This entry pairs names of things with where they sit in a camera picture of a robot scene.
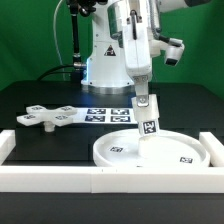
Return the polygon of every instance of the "green backdrop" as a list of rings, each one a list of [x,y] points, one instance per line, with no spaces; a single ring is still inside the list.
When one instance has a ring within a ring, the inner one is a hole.
[[[59,65],[53,39],[53,15],[59,0],[0,1],[0,89],[18,80],[34,80]],[[64,63],[72,62],[71,21],[64,3],[58,14],[58,43]],[[91,19],[79,18],[80,48],[91,53]],[[158,82],[202,84],[224,99],[224,1],[162,15],[163,34],[184,40],[177,67],[153,60]],[[51,77],[62,80],[62,77]]]

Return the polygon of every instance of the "black sticker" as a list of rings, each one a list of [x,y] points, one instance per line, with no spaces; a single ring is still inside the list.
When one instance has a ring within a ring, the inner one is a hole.
[[[104,54],[104,56],[116,56],[113,47],[110,45]]]
[[[86,116],[85,121],[87,122],[105,122],[105,116]]]
[[[114,123],[116,122],[127,123],[127,122],[131,122],[131,119],[129,116],[111,116],[110,121]]]
[[[181,163],[192,163],[193,159],[192,158],[181,157],[180,162]]]
[[[35,106],[35,107],[31,107],[32,110],[41,110],[41,109],[44,109],[43,107],[38,107],[38,106]]]
[[[25,115],[24,118],[27,120],[30,120],[30,119],[36,118],[36,116],[29,114],[29,115]]]
[[[60,120],[60,121],[62,121],[62,120],[67,119],[68,117],[67,116],[64,116],[64,115],[60,115],[60,116],[57,116],[55,118],[58,119],[58,120]]]
[[[72,110],[72,108],[71,107],[61,107],[61,110],[68,111],[68,110]]]
[[[112,109],[111,114],[113,114],[113,115],[129,115],[129,109]]]
[[[143,123],[144,133],[151,134],[156,132],[156,122],[155,121],[147,121]]]
[[[110,149],[111,152],[122,152],[123,151],[123,148],[121,147],[112,147]]]
[[[87,114],[106,114],[106,109],[88,109]]]

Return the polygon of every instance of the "white cross-shaped object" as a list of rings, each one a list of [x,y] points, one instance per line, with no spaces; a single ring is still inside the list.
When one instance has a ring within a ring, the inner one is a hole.
[[[70,115],[77,113],[77,109],[72,106],[64,106],[55,110],[48,110],[43,106],[35,105],[26,108],[27,115],[17,117],[17,121],[26,126],[44,122],[46,132],[54,131],[55,125],[63,126],[73,123]]]

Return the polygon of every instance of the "black table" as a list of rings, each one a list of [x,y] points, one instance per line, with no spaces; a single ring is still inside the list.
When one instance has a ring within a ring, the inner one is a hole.
[[[198,138],[211,131],[224,143],[224,101],[202,86],[158,83],[160,128]],[[16,82],[0,92],[0,128],[15,129],[17,146],[3,165],[92,166],[94,141],[136,125],[73,124],[53,134],[24,127],[16,116],[31,105],[57,108],[131,107],[133,94],[100,95],[69,82]],[[0,223],[223,223],[223,194],[1,193]]]

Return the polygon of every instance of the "white foam border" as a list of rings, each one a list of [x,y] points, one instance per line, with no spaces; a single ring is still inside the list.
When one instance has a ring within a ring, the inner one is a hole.
[[[199,140],[224,150],[211,133]],[[15,131],[1,132],[1,164],[14,147]],[[224,193],[224,168],[0,166],[0,192]]]

